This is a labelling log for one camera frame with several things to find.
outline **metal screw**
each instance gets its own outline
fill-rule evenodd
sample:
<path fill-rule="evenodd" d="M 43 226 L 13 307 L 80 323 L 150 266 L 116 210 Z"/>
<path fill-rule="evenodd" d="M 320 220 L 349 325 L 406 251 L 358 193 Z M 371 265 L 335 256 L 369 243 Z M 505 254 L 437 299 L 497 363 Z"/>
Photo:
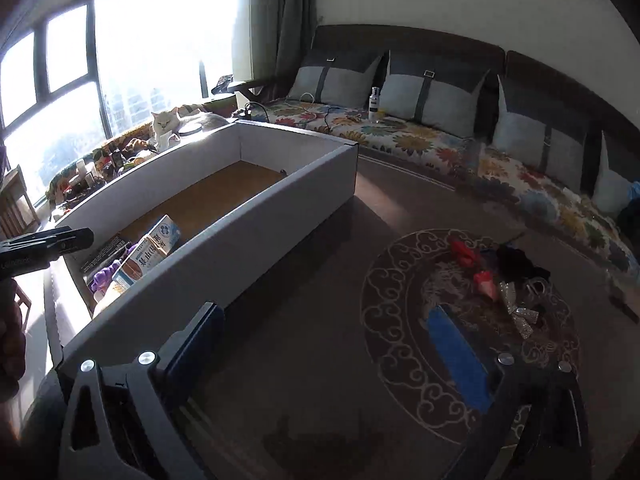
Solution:
<path fill-rule="evenodd" d="M 138 362 L 141 365 L 149 365 L 155 360 L 156 354 L 154 354 L 153 352 L 142 352 L 142 354 L 140 354 L 140 356 L 138 357 Z"/>
<path fill-rule="evenodd" d="M 571 364 L 567 361 L 560 361 L 558 363 L 558 370 L 564 373 L 569 373 L 571 371 Z"/>
<path fill-rule="evenodd" d="M 83 372 L 89 372 L 94 369 L 95 363 L 91 361 L 91 359 L 87 359 L 84 363 L 80 365 L 80 369 Z"/>
<path fill-rule="evenodd" d="M 512 364 L 514 364 L 515 359 L 511 354 L 503 352 L 502 354 L 498 355 L 498 362 L 501 365 L 511 366 Z"/>

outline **glittery ribbon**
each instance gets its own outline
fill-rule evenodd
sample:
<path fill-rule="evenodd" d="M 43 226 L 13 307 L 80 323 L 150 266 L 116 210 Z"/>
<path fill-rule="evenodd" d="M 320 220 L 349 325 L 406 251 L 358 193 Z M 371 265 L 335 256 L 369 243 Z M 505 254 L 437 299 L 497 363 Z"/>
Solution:
<path fill-rule="evenodd" d="M 533 334 L 533 329 L 529 323 L 538 321 L 538 313 L 535 310 L 516 305 L 516 286 L 513 282 L 500 282 L 498 285 L 500 297 L 511 315 L 513 323 L 523 339 L 529 338 Z"/>

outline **window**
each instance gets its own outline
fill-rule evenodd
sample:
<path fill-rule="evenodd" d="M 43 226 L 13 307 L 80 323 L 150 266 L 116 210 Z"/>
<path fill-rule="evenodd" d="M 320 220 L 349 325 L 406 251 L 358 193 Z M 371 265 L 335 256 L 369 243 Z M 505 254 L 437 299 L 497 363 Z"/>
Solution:
<path fill-rule="evenodd" d="M 0 63 L 2 118 L 8 125 L 36 104 L 33 79 L 33 33 L 12 46 Z"/>
<path fill-rule="evenodd" d="M 86 6 L 82 6 L 53 18 L 47 25 L 49 91 L 86 72 Z"/>
<path fill-rule="evenodd" d="M 95 83 L 72 90 L 35 114 L 5 140 L 9 163 L 20 164 L 32 202 L 44 196 L 55 174 L 102 140 Z"/>
<path fill-rule="evenodd" d="M 231 74 L 231 39 L 238 0 L 95 0 L 100 85 L 114 135 L 151 112 L 202 100 L 207 86 Z"/>

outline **hand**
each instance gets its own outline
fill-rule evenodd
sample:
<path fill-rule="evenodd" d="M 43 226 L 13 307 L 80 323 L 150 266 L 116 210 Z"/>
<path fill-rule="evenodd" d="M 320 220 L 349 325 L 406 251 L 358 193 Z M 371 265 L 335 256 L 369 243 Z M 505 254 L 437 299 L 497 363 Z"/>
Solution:
<path fill-rule="evenodd" d="M 15 304 L 17 284 L 0 282 L 0 402 L 18 392 L 18 380 L 24 375 L 26 339 L 22 333 L 22 313 Z"/>

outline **wall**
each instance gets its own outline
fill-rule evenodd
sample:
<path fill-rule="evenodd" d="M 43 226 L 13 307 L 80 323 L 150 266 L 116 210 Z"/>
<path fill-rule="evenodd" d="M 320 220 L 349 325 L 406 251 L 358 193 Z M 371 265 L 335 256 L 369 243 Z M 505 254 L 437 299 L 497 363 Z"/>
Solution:
<path fill-rule="evenodd" d="M 640 126 L 640 44 L 610 0 L 318 0 L 324 24 L 432 28 L 517 50 Z"/>

